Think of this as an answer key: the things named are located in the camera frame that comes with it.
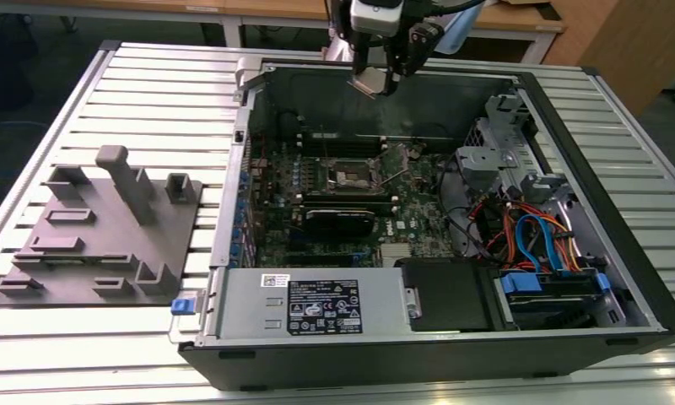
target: power supply label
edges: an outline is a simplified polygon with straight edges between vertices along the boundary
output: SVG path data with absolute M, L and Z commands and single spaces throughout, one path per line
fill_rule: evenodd
M 358 280 L 290 281 L 287 306 L 292 336 L 363 333 Z

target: slotted aluminum table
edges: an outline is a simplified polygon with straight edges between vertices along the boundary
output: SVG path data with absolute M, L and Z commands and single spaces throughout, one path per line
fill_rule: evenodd
M 88 165 L 89 176 L 107 176 L 95 167 L 95 156 L 103 144 L 115 143 L 131 149 L 131 165 L 144 165 L 152 179 L 180 170 L 207 185 L 183 289 L 205 286 L 238 108 L 234 71 L 248 54 L 320 59 L 312 52 L 105 44 L 0 207 L 0 277 L 11 270 L 11 252 L 25 243 L 51 196 L 40 184 L 51 166 Z M 430 64 L 535 74 L 675 295 L 675 169 L 602 79 L 573 67 L 438 60 Z M 557 167 L 547 141 L 541 136 L 539 140 Z M 173 318 L 164 307 L 0 309 L 0 402 L 252 403 L 280 398 L 287 403 L 675 404 L 675 346 L 610 359 L 553 379 L 248 394 L 215 390 L 177 355 L 175 343 L 191 340 L 196 331 L 197 317 Z

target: white sticker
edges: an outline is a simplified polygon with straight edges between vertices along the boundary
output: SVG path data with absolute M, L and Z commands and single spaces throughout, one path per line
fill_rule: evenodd
M 218 7 L 184 6 L 184 8 L 188 11 L 207 11 L 211 13 L 218 13 L 218 11 L 219 11 Z
M 537 31 L 553 31 L 553 32 L 561 32 L 563 30 L 563 27 L 551 27 L 549 25 L 537 25 L 535 26 Z
M 290 281 L 290 274 L 263 274 L 260 287 L 287 287 Z

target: blue cable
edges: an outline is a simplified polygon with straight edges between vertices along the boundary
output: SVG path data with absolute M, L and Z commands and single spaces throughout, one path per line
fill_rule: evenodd
M 545 247 L 546 247 L 546 251 L 549 252 L 549 260 L 550 260 L 550 265 L 553 266 L 553 269 L 554 270 L 565 270 L 563 263 L 561 262 L 561 257 L 555 253 L 555 245 L 553 243 L 553 233 L 550 232 L 549 223 L 546 222 L 545 219 L 542 219 L 539 216 L 537 216 L 531 213 L 527 215 L 523 215 L 521 217 L 521 219 L 518 219 L 518 224 L 515 225 L 515 242 L 518 243 L 518 249 L 521 249 L 521 253 L 533 262 L 533 264 L 535 265 L 535 272 L 539 273 L 541 272 L 541 262 L 538 261 L 535 256 L 533 256 L 530 254 L 530 251 L 529 251 L 529 249 L 526 249 L 526 246 L 523 245 L 523 242 L 522 242 L 522 226 L 526 223 L 526 220 L 529 218 L 535 219 L 538 221 L 538 224 L 541 225 L 542 235 L 545 236 Z

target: black cable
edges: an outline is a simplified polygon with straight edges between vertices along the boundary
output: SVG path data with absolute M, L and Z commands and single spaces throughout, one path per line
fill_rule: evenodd
M 435 6 L 434 10 L 427 14 L 427 17 L 442 17 L 447 14 L 455 14 L 460 13 L 462 11 L 467 10 L 469 8 L 474 8 L 481 3 L 483 3 L 485 0 L 469 0 L 463 4 L 458 4 L 456 6 Z
M 440 180 L 438 180 L 438 207 L 440 208 L 440 211 L 443 213 L 443 215 L 446 215 L 446 218 L 448 219 L 450 221 L 450 224 L 452 226 L 455 226 L 455 228 L 464 234 L 464 236 L 467 237 L 469 241 L 473 242 L 473 244 L 475 245 L 475 248 L 478 249 L 478 251 L 481 252 L 481 255 L 490 261 L 493 262 L 498 262 L 501 264 L 503 264 L 505 262 L 501 261 L 494 255 L 491 255 L 491 253 L 485 249 L 483 247 L 483 244 L 481 243 L 481 241 L 478 239 L 475 239 L 475 237 L 471 235 L 470 233 L 470 230 L 466 229 L 454 219 L 452 217 L 450 216 L 450 212 L 446 210 L 446 206 L 444 204 L 442 203 L 442 194 L 440 194 L 440 191 L 442 191 L 442 183 L 446 179 L 446 173 L 448 171 L 448 166 L 450 166 L 450 163 L 451 161 L 454 160 L 455 158 L 455 155 L 451 155 L 448 160 L 446 160 L 444 164 L 443 164 L 443 167 L 442 167 L 442 173 L 440 173 Z

